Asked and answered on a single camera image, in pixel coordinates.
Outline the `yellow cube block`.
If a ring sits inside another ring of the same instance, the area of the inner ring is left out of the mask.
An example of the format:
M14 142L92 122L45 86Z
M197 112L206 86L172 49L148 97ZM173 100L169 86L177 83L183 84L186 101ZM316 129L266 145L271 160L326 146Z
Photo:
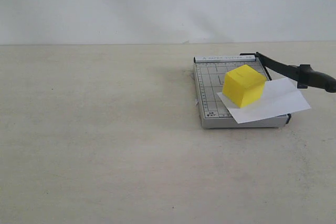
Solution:
M222 94L238 108L259 100L267 78L249 65L242 65L224 76Z

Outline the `white paper sheet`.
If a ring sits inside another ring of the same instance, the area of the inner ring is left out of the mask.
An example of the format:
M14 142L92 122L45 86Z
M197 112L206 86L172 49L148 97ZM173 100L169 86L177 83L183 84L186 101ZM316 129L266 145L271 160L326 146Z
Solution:
M311 108L289 78L267 81L261 98L243 108L239 108L221 92L218 92L217 96L239 124L261 121Z

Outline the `black cutter blade handle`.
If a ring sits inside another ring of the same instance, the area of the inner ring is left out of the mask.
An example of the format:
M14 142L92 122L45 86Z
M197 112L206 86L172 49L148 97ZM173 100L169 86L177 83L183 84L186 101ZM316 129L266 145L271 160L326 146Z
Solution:
M286 65L277 62L259 52L256 53L240 53L240 56L253 55L259 58L264 67L271 69L285 77L297 82L298 89L307 89L314 87L324 89L326 92L335 93L335 78L332 76L315 71L309 64L301 64L299 66Z

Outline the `grey paper cutter base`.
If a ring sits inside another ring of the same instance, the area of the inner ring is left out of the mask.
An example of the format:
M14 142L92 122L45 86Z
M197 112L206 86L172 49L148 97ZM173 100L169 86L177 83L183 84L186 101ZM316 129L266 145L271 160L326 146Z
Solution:
M254 53L235 56L194 57L194 80L202 127L205 129L282 127L289 123L291 114L261 121L238 124L217 93L222 92L224 75L242 65L249 65L271 80L266 68Z

